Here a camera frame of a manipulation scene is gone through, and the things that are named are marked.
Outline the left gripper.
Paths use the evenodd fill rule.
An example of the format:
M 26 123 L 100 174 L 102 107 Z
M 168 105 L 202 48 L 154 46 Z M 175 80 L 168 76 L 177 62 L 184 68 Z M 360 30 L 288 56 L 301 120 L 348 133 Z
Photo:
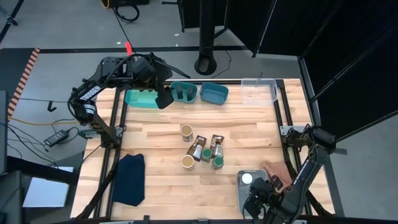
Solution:
M 155 102 L 159 109 L 164 109 L 174 102 L 172 89 L 163 86 L 164 81 L 172 77 L 172 71 L 160 57 L 153 53 L 135 61 L 132 66 L 133 88 L 155 89 Z

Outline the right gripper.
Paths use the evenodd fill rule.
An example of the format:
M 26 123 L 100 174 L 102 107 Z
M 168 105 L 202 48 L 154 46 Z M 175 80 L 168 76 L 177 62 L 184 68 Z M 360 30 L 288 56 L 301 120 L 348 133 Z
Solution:
M 250 185 L 250 191 L 247 206 L 262 207 L 266 204 L 268 208 L 265 210 L 265 217 L 272 214 L 281 216 L 280 206 L 284 198 L 284 190 L 276 190 L 274 187 L 267 186 L 267 181 L 259 177 Z

